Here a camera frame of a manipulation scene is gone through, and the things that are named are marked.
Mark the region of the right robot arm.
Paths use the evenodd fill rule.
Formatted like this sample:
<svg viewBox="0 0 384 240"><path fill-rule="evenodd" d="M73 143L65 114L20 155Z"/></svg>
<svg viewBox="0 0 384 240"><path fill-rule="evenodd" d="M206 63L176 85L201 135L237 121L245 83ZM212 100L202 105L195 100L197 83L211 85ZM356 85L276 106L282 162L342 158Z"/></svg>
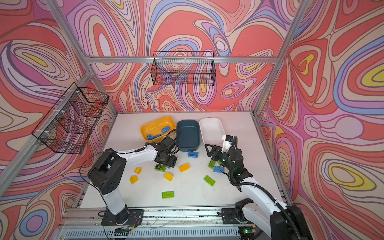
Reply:
<svg viewBox="0 0 384 240"><path fill-rule="evenodd" d="M246 169L237 136L224 135L221 147L205 144L205 149L212 161L227 169L229 183L247 196L235 207L239 222L255 224L272 240L313 238L301 209L275 198Z"/></svg>

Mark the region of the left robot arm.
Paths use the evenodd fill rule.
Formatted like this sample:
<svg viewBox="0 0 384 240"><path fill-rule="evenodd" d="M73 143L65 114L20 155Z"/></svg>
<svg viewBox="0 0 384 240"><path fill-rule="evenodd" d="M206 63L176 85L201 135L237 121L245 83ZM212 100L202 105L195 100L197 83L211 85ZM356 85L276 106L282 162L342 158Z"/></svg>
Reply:
<svg viewBox="0 0 384 240"><path fill-rule="evenodd" d="M125 168L152 161L157 163L157 167L173 168L178 151L176 140L165 137L159 143L145 143L139 149L120 152L107 149L101 153L89 170L88 179L101 194L106 214L112 217L115 225L124 225L130 218L128 206L119 190Z"/></svg>

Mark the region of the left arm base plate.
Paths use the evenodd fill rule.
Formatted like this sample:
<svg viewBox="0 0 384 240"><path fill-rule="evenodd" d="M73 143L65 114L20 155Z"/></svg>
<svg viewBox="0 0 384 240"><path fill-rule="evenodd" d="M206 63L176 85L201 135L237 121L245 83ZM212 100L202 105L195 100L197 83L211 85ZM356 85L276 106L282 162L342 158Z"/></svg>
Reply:
<svg viewBox="0 0 384 240"><path fill-rule="evenodd" d="M118 215L113 215L109 210L103 214L102 226L129 226L137 227L142 224L144 216L143 209L128 209L122 211Z"/></svg>

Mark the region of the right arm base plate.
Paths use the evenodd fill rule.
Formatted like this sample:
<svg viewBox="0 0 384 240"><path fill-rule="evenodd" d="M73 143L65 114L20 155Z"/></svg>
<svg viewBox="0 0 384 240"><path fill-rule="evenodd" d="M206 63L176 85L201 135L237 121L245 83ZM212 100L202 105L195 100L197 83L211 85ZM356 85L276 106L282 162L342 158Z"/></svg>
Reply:
<svg viewBox="0 0 384 240"><path fill-rule="evenodd" d="M237 208L222 208L217 215L222 218L225 225L253 225L251 221L245 219L244 215Z"/></svg>

